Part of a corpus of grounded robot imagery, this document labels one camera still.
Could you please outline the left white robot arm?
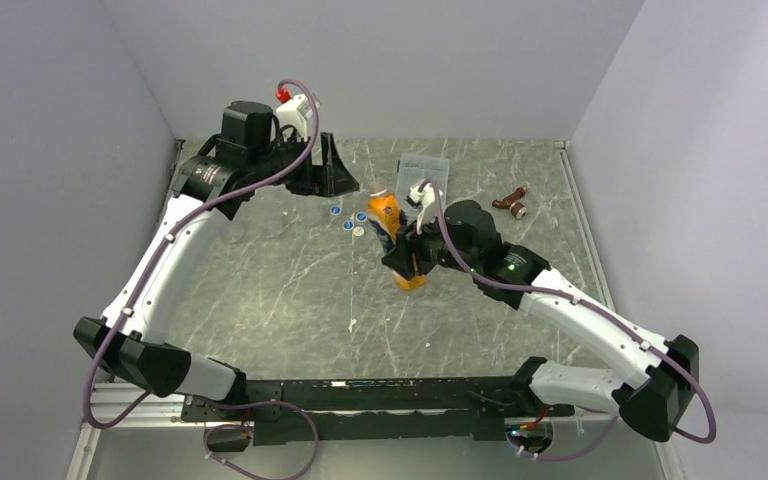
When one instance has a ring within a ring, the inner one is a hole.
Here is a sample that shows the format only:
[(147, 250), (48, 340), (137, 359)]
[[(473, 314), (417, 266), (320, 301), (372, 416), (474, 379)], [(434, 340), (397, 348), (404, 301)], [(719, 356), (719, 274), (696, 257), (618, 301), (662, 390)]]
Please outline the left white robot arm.
[(207, 250), (251, 197), (230, 198), (230, 192), (280, 171), (286, 174), (279, 184), (294, 195), (358, 191), (333, 134), (312, 138), (319, 104), (298, 94), (275, 108), (252, 101), (225, 108), (220, 132), (174, 175), (165, 213), (137, 269), (100, 318), (83, 317), (74, 329), (99, 368), (158, 397), (208, 398), (224, 420), (245, 411), (245, 373), (169, 344), (172, 316)]

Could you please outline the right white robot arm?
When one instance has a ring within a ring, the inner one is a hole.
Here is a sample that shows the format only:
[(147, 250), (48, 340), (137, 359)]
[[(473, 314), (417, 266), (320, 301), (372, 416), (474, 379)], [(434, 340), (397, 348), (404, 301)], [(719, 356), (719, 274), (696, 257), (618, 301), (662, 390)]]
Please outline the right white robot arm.
[(529, 358), (511, 378), (520, 413), (571, 405), (617, 415), (652, 441), (679, 432), (699, 385), (698, 345), (685, 335), (667, 339), (608, 309), (534, 251), (503, 240), (478, 203), (459, 201), (441, 220), (402, 226), (382, 262), (406, 279), (435, 267), (468, 273), (485, 296), (553, 325), (604, 362), (573, 367)]

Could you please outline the orange juice bottle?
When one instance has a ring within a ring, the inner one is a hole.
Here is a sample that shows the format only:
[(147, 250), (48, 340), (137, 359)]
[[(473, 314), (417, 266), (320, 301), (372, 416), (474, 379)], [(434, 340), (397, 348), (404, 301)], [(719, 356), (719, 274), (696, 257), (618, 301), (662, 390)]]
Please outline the orange juice bottle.
[[(366, 215), (384, 254), (390, 253), (396, 246), (397, 232), (406, 221), (395, 194), (387, 189), (378, 189), (371, 193), (367, 201)], [(390, 270), (390, 273), (395, 284), (404, 291), (416, 290), (426, 283), (424, 276), (406, 279), (394, 270)]]

